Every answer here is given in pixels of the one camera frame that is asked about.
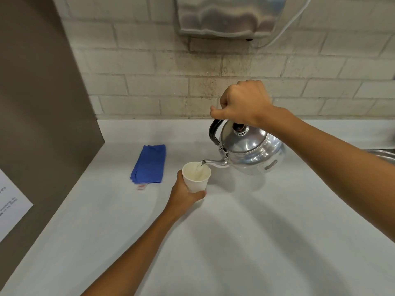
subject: stainless steel hand dryer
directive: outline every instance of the stainless steel hand dryer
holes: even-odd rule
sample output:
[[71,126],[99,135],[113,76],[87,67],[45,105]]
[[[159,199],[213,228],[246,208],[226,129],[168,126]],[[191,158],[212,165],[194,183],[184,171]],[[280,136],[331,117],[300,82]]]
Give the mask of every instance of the stainless steel hand dryer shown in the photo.
[[180,34],[253,39],[272,33],[286,0],[176,0]]

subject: brick wall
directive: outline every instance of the brick wall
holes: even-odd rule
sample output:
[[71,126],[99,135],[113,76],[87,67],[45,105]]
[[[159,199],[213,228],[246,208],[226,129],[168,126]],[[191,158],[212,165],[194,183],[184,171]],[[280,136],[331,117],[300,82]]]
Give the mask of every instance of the brick wall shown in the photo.
[[[277,29],[305,0],[287,0]],[[395,0],[312,0],[267,39],[178,37],[173,0],[55,0],[101,119],[205,118],[230,84],[261,79],[305,118],[395,117]]]

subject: kettle lid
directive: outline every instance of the kettle lid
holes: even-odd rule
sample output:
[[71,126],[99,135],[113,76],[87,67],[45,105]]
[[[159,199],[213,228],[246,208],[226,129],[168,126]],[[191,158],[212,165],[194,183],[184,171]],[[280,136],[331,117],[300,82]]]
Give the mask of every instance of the kettle lid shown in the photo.
[[222,128],[222,146],[231,153],[243,154],[259,147],[266,139],[267,132],[249,125],[228,120]]

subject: paper cup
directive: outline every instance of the paper cup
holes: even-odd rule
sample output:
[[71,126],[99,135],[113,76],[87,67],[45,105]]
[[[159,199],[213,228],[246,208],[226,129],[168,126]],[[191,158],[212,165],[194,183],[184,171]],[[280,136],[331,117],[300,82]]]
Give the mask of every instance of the paper cup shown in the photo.
[[207,165],[200,165],[201,162],[189,162],[182,168],[184,182],[192,193],[206,190],[207,182],[211,176],[210,167]]

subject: paper sign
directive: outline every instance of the paper sign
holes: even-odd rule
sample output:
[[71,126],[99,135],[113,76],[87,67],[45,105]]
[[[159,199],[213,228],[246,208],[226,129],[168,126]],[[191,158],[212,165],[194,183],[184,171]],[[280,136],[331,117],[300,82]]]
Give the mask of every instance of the paper sign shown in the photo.
[[0,241],[32,205],[17,186],[0,170]]

